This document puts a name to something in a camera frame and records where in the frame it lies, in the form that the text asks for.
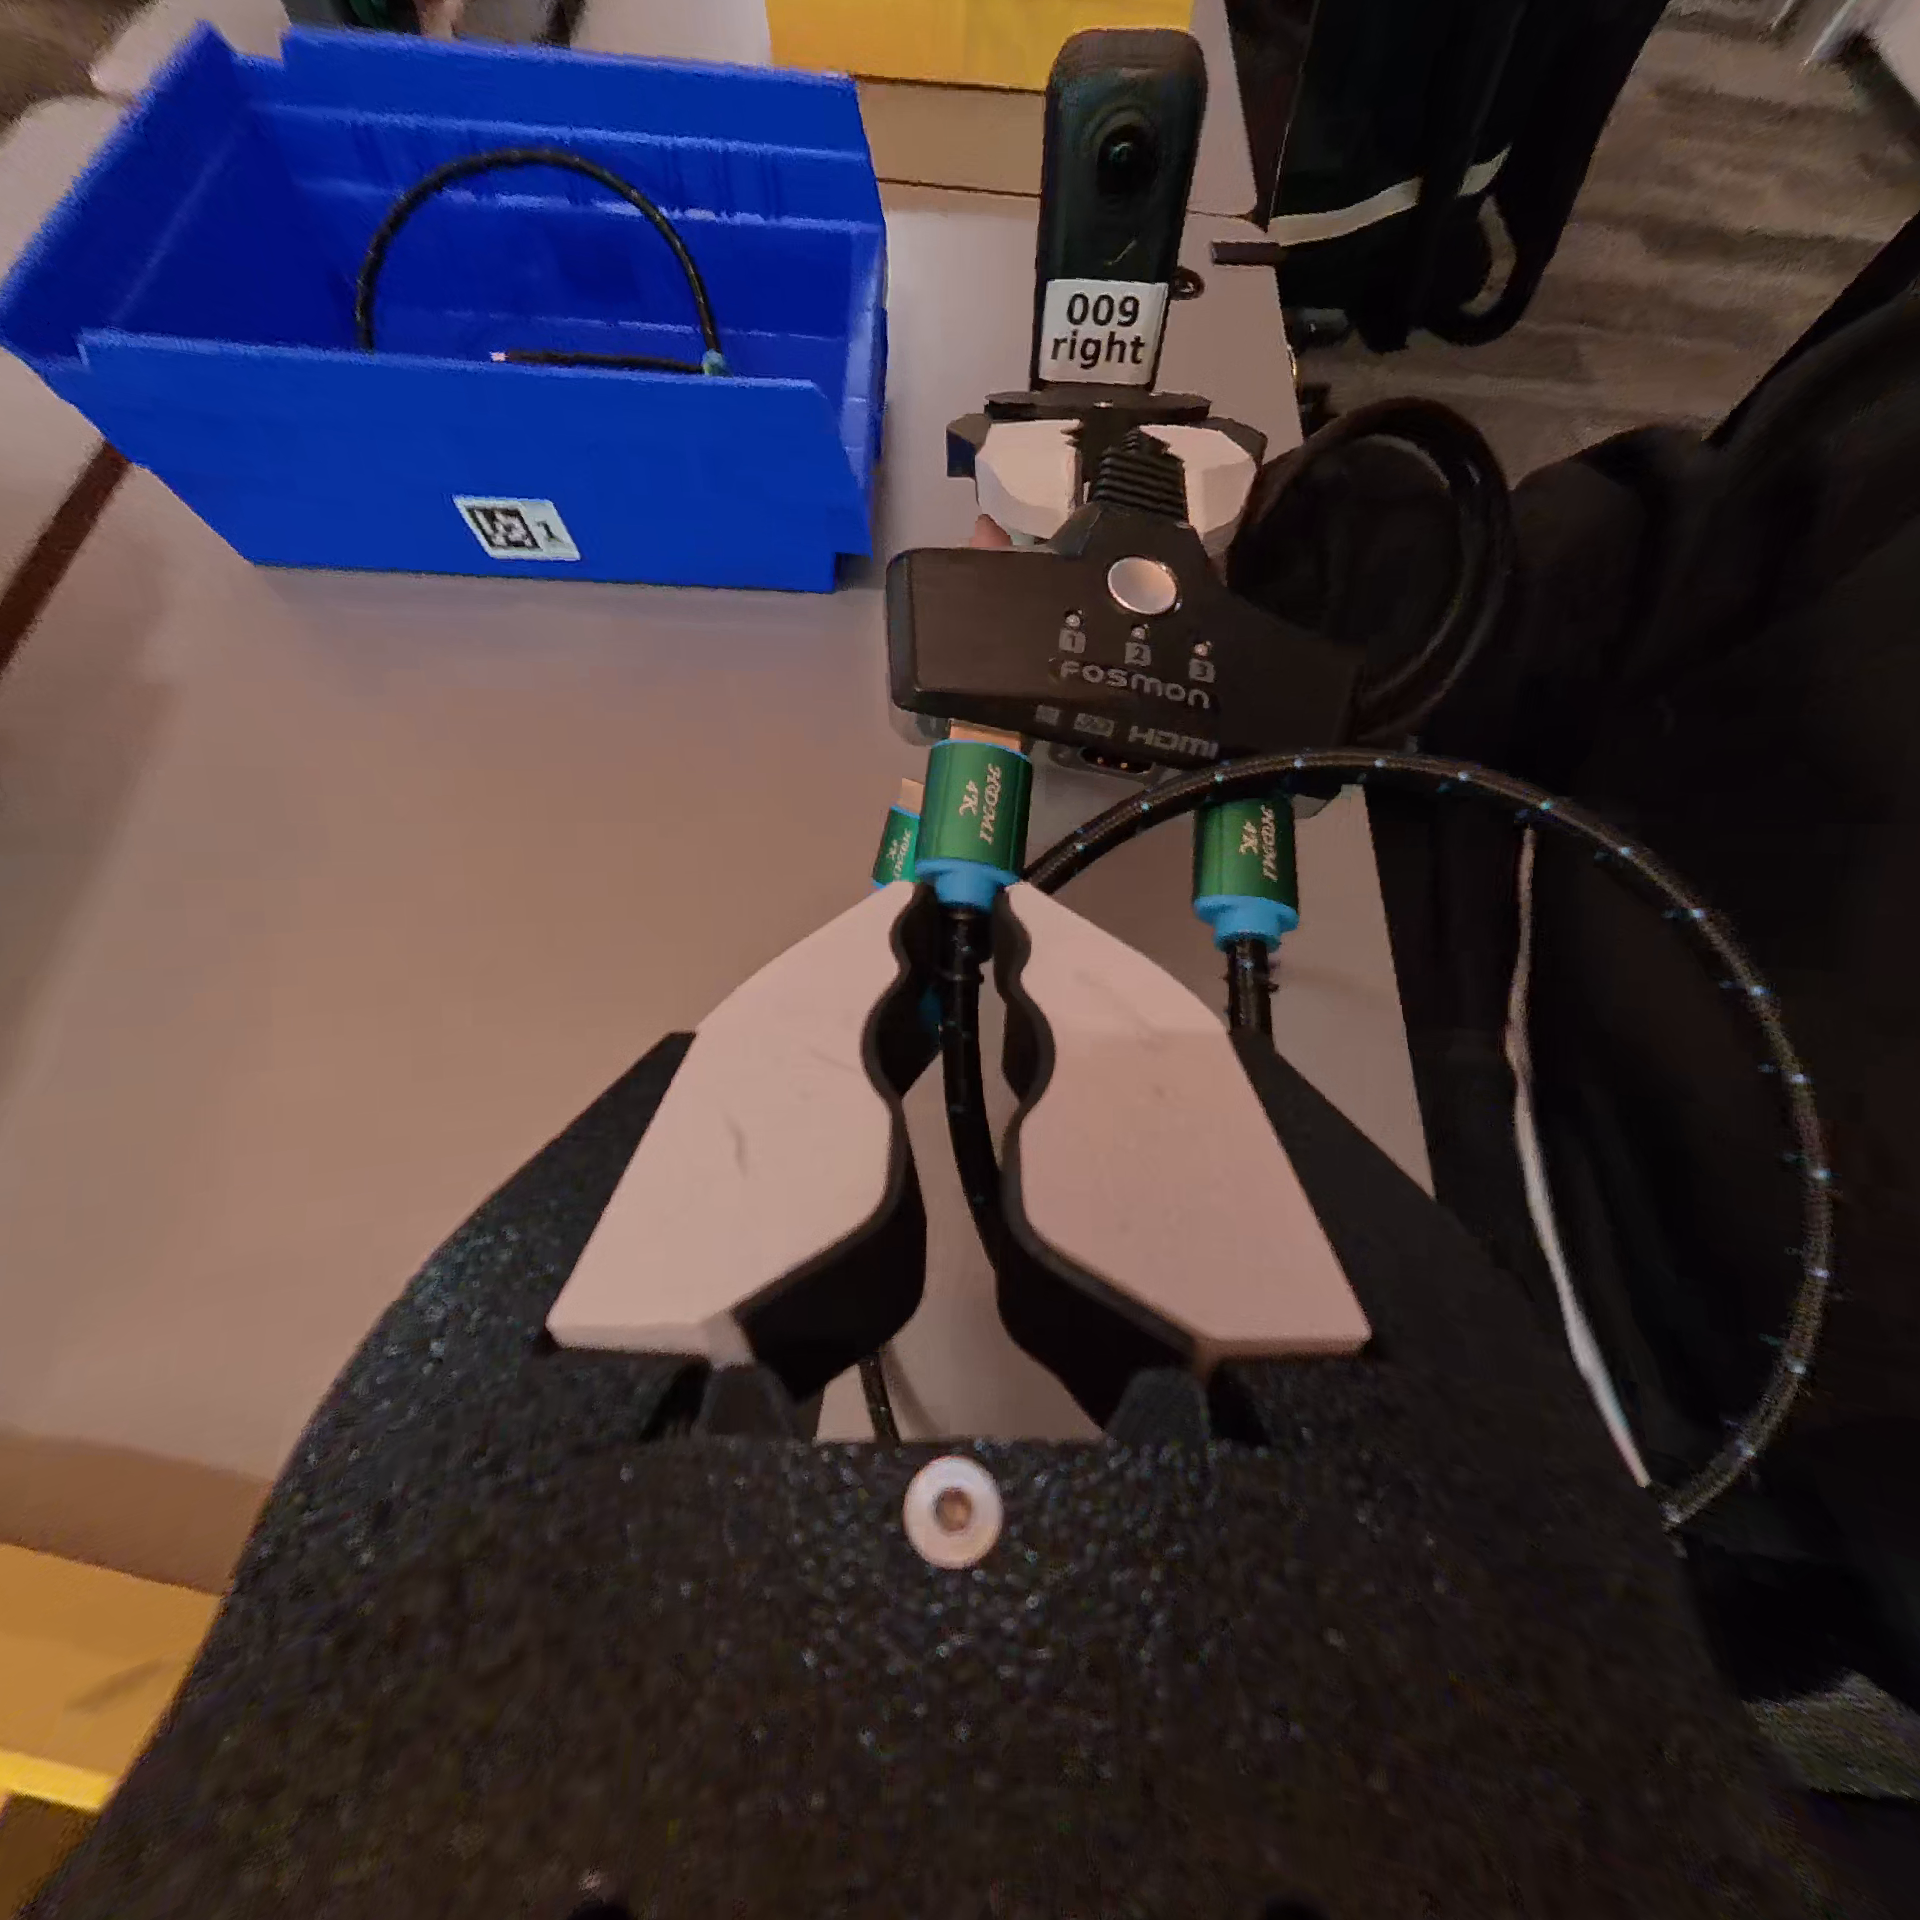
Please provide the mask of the person's black striped pants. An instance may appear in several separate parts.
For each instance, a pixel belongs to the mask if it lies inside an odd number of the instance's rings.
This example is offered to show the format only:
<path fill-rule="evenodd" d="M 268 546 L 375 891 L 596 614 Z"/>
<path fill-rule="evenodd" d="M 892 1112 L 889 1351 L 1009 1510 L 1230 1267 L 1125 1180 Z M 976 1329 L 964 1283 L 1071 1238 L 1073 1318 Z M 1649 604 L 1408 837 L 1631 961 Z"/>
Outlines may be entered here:
<path fill-rule="evenodd" d="M 1267 222 L 1286 315 L 1373 354 L 1509 334 L 1664 12 L 1317 5 Z"/>

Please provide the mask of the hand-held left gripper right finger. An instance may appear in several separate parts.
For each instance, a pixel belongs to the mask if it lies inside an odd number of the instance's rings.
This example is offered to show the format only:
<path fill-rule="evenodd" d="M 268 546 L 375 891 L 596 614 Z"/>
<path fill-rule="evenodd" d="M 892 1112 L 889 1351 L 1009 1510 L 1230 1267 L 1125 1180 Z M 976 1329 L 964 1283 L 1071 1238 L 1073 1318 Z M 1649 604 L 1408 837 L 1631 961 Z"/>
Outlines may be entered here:
<path fill-rule="evenodd" d="M 1146 1374 L 1358 1356 L 1371 1323 L 1224 1019 L 1020 881 L 995 908 L 997 1294 L 1015 1345 L 1106 1428 Z"/>

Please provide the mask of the person's black hoodie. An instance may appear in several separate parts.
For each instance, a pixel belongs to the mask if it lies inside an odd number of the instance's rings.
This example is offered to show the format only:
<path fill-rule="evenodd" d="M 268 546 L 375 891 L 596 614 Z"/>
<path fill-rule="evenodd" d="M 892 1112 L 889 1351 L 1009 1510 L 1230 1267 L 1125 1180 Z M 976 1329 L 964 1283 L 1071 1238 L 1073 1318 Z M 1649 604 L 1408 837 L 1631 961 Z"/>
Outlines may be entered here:
<path fill-rule="evenodd" d="M 1593 808 L 1775 990 L 1827 1143 L 1827 1318 L 1788 1422 L 1684 1531 L 1711 1643 L 1821 1795 L 1916 1810 L 1916 220 L 1707 435 L 1517 488 L 1505 643 L 1428 736 Z M 1437 1195 L 1563 1335 L 1513 1135 L 1521 829 L 1368 800 Z M 1655 1481 L 1759 1401 L 1800 1168 L 1734 994 L 1538 839 L 1530 1044 L 1563 1250 Z"/>

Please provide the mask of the blue plastic bin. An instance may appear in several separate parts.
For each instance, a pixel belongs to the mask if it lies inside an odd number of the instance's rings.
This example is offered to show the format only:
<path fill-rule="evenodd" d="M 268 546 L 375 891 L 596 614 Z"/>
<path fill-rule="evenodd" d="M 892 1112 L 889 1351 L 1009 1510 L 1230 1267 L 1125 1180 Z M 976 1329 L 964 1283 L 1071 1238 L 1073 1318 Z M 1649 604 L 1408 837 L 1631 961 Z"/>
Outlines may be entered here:
<path fill-rule="evenodd" d="M 256 565 L 828 592 L 885 282 L 852 78 L 200 26 L 2 334 Z"/>

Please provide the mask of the black HDMI switch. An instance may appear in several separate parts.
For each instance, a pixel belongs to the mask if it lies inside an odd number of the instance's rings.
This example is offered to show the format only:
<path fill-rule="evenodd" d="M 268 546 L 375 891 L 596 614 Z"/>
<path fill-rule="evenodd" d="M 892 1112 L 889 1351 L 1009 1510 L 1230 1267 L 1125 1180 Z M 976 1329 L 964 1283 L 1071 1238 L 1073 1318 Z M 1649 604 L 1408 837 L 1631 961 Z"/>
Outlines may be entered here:
<path fill-rule="evenodd" d="M 1358 654 L 1242 600 L 1183 522 L 1094 503 L 1042 548 L 885 571 L 896 709 L 1123 771 L 1340 746 Z"/>

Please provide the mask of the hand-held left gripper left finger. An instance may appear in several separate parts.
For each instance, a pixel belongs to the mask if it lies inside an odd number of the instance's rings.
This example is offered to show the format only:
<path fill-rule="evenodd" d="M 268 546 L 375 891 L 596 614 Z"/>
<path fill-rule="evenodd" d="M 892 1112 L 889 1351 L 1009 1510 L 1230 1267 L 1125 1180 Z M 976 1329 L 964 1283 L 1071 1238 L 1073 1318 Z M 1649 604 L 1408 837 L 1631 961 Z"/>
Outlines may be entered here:
<path fill-rule="evenodd" d="M 757 1366 L 799 1403 L 918 1310 L 904 1097 L 931 1060 L 931 891 L 889 887 L 693 1033 L 547 1314 L 565 1351 Z"/>

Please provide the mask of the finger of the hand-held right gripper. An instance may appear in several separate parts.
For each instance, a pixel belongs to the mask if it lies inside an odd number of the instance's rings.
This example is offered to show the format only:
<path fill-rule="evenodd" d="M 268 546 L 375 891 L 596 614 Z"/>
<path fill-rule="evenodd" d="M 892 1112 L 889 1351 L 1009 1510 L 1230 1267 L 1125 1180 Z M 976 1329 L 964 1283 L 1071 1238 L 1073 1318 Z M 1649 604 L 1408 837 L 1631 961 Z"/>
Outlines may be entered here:
<path fill-rule="evenodd" d="M 986 536 L 1048 548 L 1081 503 L 1073 431 L 987 431 L 974 455 L 976 513 Z"/>
<path fill-rule="evenodd" d="M 1183 521 L 1207 552 L 1228 552 L 1257 480 L 1257 455 L 1224 427 L 1146 427 L 1181 466 Z"/>

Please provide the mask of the white hoodie drawstring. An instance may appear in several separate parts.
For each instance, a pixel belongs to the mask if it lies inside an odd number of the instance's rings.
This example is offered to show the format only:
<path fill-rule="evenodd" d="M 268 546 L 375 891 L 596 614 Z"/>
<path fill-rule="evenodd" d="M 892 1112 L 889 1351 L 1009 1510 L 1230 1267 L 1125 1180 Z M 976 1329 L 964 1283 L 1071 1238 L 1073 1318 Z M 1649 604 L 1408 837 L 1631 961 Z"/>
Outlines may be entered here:
<path fill-rule="evenodd" d="M 1567 1261 L 1563 1250 L 1552 1180 L 1544 1155 L 1529 1023 L 1534 957 L 1532 881 L 1536 852 L 1536 831 L 1523 829 L 1517 854 L 1517 955 L 1509 978 L 1503 1017 L 1503 1058 L 1515 1083 L 1511 1124 L 1521 1184 L 1530 1228 L 1538 1244 L 1538 1252 L 1546 1261 L 1548 1277 L 1554 1289 L 1556 1310 L 1563 1329 L 1567 1353 L 1608 1430 L 1616 1451 L 1620 1453 L 1620 1461 L 1624 1463 L 1629 1479 L 1637 1488 L 1649 1490 L 1651 1475 L 1645 1467 L 1645 1457 L 1620 1405 L 1614 1376 L 1602 1356 L 1602 1349 L 1596 1343 L 1593 1323 L 1581 1302 L 1571 1263 Z"/>

